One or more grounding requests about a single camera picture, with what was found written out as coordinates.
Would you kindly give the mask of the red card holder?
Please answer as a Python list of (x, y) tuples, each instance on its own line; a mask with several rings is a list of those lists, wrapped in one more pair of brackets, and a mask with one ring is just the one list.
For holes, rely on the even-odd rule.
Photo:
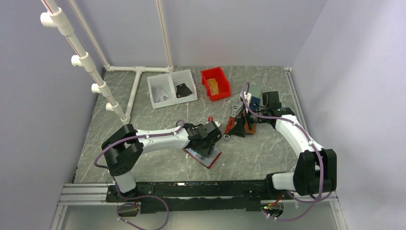
[(197, 162), (199, 162), (202, 166), (207, 169), (211, 169), (217, 159), (221, 156), (222, 152), (214, 148), (209, 157), (203, 156), (192, 149), (184, 149), (184, 151)]

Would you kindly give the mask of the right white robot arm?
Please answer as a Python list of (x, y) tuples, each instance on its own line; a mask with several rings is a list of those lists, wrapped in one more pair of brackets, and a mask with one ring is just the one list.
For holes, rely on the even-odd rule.
[(265, 178), (264, 194), (277, 198), (282, 191), (310, 196), (315, 201), (325, 199), (337, 186), (337, 155), (318, 144), (305, 131), (291, 108), (283, 107), (278, 92), (264, 92), (263, 105), (255, 104), (251, 94), (243, 91), (240, 103), (232, 107), (224, 139), (244, 138), (255, 133), (257, 124), (269, 124), (290, 144), (297, 156), (294, 172), (275, 172)]

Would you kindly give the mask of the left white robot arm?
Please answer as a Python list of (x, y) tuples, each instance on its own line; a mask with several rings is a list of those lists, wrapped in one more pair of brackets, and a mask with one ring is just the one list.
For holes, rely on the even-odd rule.
[(94, 160), (98, 168), (107, 169), (125, 201), (136, 198), (138, 188), (133, 167), (143, 154), (169, 149), (182, 149), (206, 168), (211, 168), (221, 151), (215, 144), (222, 132), (213, 120), (194, 125), (178, 120), (172, 129), (141, 130), (133, 125), (122, 126), (102, 145)]

